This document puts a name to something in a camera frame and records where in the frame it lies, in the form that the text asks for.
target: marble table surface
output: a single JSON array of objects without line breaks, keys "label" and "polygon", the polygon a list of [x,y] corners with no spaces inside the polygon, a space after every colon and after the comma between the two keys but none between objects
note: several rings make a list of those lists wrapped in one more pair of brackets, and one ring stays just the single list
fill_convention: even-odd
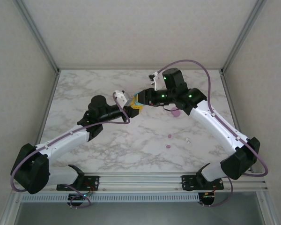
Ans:
[{"label": "marble table surface", "polygon": [[[148,79],[151,73],[152,70],[62,71],[41,142],[72,128],[83,117],[93,96],[104,95],[107,103],[113,105],[114,90],[134,94],[151,87]],[[189,88],[198,88],[207,95],[204,71],[182,70],[182,73]],[[233,124],[219,72],[209,70],[209,73],[211,102]],[[174,117],[162,107],[145,106],[128,125],[104,124],[95,139],[66,153],[54,166],[74,164],[86,173],[195,172],[226,156],[208,131],[184,112]]]}]

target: enclosure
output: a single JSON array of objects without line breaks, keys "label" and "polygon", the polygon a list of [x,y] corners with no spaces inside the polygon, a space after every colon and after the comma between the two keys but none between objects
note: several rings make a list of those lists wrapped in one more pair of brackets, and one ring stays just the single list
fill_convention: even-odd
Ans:
[{"label": "enclosure", "polygon": [[[181,176],[225,159],[225,151],[190,116],[144,107],[131,124],[104,125],[54,164],[100,177],[89,209],[69,210],[72,192],[56,186],[35,195],[11,191],[24,144],[72,128],[95,95],[112,104],[115,90],[151,87],[148,75],[182,59],[207,68],[213,107],[260,140],[267,176],[242,176],[229,202],[200,207],[199,192],[184,191]],[[200,67],[174,67],[207,94]],[[263,171],[257,162],[249,173]],[[231,191],[227,178],[223,185],[217,202]],[[129,216],[146,224],[281,224],[281,0],[0,0],[0,225],[73,222],[88,210],[90,221],[80,224],[132,223]],[[44,216],[50,212],[55,218]]]}]

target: pink object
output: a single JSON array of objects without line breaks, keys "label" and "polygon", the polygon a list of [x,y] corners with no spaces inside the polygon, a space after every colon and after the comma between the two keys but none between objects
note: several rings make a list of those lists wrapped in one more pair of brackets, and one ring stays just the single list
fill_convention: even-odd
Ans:
[{"label": "pink object", "polygon": [[180,116],[181,112],[180,112],[180,110],[177,110],[176,107],[173,107],[171,110],[175,110],[175,111],[172,111],[172,114],[174,117]]}]

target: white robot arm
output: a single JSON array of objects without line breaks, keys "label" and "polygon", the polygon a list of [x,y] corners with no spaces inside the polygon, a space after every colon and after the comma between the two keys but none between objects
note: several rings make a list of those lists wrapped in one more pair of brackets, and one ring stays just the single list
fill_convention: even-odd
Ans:
[{"label": "white robot arm", "polygon": [[[60,168],[52,164],[63,154],[80,144],[95,138],[103,129],[102,123],[122,117],[133,118],[141,111],[143,105],[164,106],[174,103],[187,115],[195,118],[219,141],[228,154],[227,159],[207,164],[196,173],[196,179],[186,190],[208,190],[210,183],[223,177],[238,179],[250,166],[256,162],[256,157],[240,139],[245,140],[257,153],[260,143],[256,138],[248,139],[235,130],[214,108],[208,107],[206,96],[198,89],[188,89],[182,73],[176,68],[163,72],[166,90],[149,88],[141,91],[136,97],[130,97],[124,91],[116,91],[116,105],[108,105],[103,96],[94,96],[89,104],[89,110],[72,129],[46,143],[32,146],[24,145],[12,169],[12,180],[15,178],[29,193],[35,194],[47,185],[69,184],[80,190],[84,182],[84,173],[74,165]],[[233,130],[233,135],[215,116]]]}]

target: white wall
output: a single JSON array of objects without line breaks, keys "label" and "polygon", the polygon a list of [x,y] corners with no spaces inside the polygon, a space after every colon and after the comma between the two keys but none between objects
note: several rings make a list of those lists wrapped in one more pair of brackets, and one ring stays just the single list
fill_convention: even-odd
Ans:
[{"label": "white wall", "polygon": [[152,69],[222,67],[256,0],[24,2],[60,68]]},{"label": "white wall", "polygon": [[34,144],[54,73],[12,0],[0,0],[0,215],[10,170],[24,144]]},{"label": "white wall", "polygon": [[226,74],[241,130],[261,142],[281,215],[281,0],[268,0]]}]

